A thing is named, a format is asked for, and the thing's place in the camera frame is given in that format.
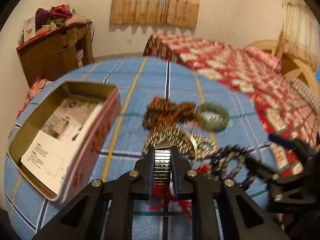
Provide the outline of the red tassel jade pendant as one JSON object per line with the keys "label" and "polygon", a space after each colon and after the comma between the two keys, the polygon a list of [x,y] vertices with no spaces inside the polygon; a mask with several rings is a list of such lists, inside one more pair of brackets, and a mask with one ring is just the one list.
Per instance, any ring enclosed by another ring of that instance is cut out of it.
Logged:
{"label": "red tassel jade pendant", "polygon": [[[211,173],[211,165],[201,164],[195,171],[198,174],[208,175]],[[175,195],[171,193],[169,189],[165,190],[164,186],[154,187],[152,190],[153,198],[161,198],[163,199],[163,204],[155,205],[150,208],[150,210],[159,210],[160,208],[168,207],[170,202],[178,202],[184,214],[192,219],[191,215],[191,202],[187,200],[179,200]]]}

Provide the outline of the silver metal watch band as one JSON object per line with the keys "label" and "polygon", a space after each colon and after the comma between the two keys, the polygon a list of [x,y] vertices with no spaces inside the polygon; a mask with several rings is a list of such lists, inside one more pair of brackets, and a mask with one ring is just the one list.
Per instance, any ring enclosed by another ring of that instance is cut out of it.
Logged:
{"label": "silver metal watch band", "polygon": [[153,168],[153,184],[165,186],[171,178],[171,143],[163,141],[155,145],[155,161]]}

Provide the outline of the red patterned bed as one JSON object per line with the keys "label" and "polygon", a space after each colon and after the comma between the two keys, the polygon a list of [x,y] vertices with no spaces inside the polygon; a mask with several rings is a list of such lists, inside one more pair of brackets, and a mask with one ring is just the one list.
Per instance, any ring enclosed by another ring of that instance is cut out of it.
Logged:
{"label": "red patterned bed", "polygon": [[185,78],[187,89],[199,92],[197,102],[212,101],[227,109],[229,126],[214,134],[219,146],[250,147],[283,177],[303,171],[296,154],[270,142],[268,135],[316,147],[319,117],[277,67],[222,42],[172,34],[152,34],[143,54],[172,62],[172,89],[184,86],[177,80],[178,65],[191,69]]}

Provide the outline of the striped grey pillow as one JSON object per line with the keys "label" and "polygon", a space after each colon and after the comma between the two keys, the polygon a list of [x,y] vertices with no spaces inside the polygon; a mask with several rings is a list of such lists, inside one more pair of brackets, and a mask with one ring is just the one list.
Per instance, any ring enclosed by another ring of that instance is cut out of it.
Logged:
{"label": "striped grey pillow", "polygon": [[292,87],[307,101],[310,107],[314,110],[317,116],[319,116],[319,99],[311,88],[299,78],[292,78],[290,80]]}

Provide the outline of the pink metal tin box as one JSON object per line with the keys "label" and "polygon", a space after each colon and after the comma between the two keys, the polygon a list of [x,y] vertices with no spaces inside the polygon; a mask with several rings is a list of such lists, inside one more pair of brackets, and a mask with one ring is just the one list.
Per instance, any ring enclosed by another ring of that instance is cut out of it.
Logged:
{"label": "pink metal tin box", "polygon": [[9,157],[44,198],[62,205],[89,182],[120,110],[117,85],[65,81],[26,118]]}

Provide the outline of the white paper card in tin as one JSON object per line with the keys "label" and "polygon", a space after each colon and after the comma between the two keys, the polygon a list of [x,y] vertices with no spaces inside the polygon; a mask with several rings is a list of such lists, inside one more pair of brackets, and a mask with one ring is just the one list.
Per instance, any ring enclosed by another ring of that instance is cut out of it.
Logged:
{"label": "white paper card in tin", "polygon": [[55,194],[60,193],[68,168],[102,109],[102,101],[65,98],[22,156],[22,164]]}

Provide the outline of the green jade bangle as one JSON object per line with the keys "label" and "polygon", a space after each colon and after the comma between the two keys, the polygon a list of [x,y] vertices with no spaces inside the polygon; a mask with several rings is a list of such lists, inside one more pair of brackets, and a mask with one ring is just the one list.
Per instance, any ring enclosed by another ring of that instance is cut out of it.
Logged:
{"label": "green jade bangle", "polygon": [[211,132],[223,131],[230,121],[227,109],[214,102],[205,102],[199,105],[195,116],[198,124]]}

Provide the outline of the pink pillow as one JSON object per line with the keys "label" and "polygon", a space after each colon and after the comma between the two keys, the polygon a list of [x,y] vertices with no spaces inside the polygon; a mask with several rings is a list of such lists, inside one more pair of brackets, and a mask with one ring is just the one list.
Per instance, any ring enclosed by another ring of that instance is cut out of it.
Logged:
{"label": "pink pillow", "polygon": [[269,68],[271,68],[275,72],[279,73],[281,71],[282,62],[278,57],[276,57],[268,52],[265,52],[265,51],[261,50],[260,48],[253,47],[253,46],[246,47],[244,49],[244,51],[246,53],[248,53],[249,55],[253,56],[254,58],[256,58],[257,60],[266,64]]}

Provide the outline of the cream wooden headboard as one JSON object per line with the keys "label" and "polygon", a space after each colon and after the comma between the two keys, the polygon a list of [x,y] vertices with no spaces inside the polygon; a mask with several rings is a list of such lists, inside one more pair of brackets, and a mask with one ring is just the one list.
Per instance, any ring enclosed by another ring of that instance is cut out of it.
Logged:
{"label": "cream wooden headboard", "polygon": [[[248,47],[255,47],[264,52],[274,55],[276,51],[277,40],[259,40],[247,45],[244,49]],[[294,59],[290,55],[284,54],[281,58],[282,69],[281,74],[283,74],[288,79],[299,78],[304,83],[306,83],[311,90],[319,98],[319,84],[315,77],[313,70],[300,59]]]}

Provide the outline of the beige right curtain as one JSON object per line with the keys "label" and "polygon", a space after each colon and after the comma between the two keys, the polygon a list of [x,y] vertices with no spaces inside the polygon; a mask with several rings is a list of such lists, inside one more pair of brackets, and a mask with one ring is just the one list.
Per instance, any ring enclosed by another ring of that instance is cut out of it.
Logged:
{"label": "beige right curtain", "polygon": [[314,73],[319,67],[319,23],[304,0],[282,0],[285,11],[275,55],[284,54],[306,63]]}

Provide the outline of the blue plaid table cloth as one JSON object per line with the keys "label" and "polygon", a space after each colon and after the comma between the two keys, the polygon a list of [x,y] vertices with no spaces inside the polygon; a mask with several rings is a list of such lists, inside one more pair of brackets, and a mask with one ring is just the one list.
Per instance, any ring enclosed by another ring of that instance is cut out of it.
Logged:
{"label": "blue plaid table cloth", "polygon": [[[218,146],[239,144],[247,147],[254,157],[277,169],[268,134],[260,123],[253,102],[247,96],[208,79],[204,76],[204,70],[193,72],[155,57],[108,60],[64,75],[31,101],[17,119],[10,141],[36,106],[60,83],[71,80],[116,84],[121,105],[125,108],[120,116],[122,120],[116,132],[111,159],[109,161],[108,151],[114,141],[113,134],[119,117],[101,148],[90,181],[104,178],[106,164],[109,164],[107,181],[117,179],[134,168],[148,135],[148,131],[142,127],[143,115],[154,96],[164,96],[173,102],[193,101],[197,105],[203,102],[220,104],[229,112],[231,122],[224,131],[214,135]],[[4,195],[11,225],[21,239],[32,239],[60,209],[43,198],[21,176],[8,155],[4,170]],[[132,239],[192,239],[191,219],[183,215],[176,202],[171,202],[169,209],[160,211],[151,211],[151,203],[135,202]]]}

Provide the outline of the clothes pile on floor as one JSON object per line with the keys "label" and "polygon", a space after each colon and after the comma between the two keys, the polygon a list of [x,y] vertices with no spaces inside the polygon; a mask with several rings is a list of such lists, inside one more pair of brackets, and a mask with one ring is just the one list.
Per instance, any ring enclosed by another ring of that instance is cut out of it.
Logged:
{"label": "clothes pile on floor", "polygon": [[23,113],[23,111],[28,107],[28,105],[31,103],[31,101],[39,94],[45,87],[52,84],[52,81],[49,81],[47,79],[41,79],[39,76],[36,78],[36,80],[33,81],[33,84],[31,88],[29,89],[29,92],[27,93],[25,102],[23,107],[18,111],[16,119],[20,117],[20,115]]}

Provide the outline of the brown wooden desk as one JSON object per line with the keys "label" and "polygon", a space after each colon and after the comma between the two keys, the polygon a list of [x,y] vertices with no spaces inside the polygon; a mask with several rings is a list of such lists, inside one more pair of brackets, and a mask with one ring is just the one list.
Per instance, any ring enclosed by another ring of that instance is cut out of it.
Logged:
{"label": "brown wooden desk", "polygon": [[55,81],[79,68],[77,52],[83,52],[82,64],[94,62],[92,22],[73,23],[41,33],[16,48],[29,87],[39,77]]}

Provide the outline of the beige window curtain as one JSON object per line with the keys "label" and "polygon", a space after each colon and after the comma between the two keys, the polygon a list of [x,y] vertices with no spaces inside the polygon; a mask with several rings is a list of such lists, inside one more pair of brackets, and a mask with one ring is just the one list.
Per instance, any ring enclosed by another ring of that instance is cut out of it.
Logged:
{"label": "beige window curtain", "polygon": [[112,0],[110,23],[195,29],[200,0]]}

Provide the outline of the clothes pile on desk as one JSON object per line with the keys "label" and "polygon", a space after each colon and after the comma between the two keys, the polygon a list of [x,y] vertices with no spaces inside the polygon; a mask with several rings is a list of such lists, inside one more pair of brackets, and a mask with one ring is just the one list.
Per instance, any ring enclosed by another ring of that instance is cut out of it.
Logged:
{"label": "clothes pile on desk", "polygon": [[52,7],[50,10],[37,9],[35,13],[35,30],[38,31],[44,25],[54,23],[58,28],[76,23],[87,23],[85,16],[73,14],[65,4]]}

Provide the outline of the white product box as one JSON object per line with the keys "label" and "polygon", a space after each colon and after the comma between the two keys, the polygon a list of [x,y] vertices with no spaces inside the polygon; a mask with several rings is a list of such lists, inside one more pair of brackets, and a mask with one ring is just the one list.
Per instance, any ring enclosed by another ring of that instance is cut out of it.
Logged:
{"label": "white product box", "polygon": [[23,22],[23,39],[24,42],[36,36],[35,15],[24,20]]}

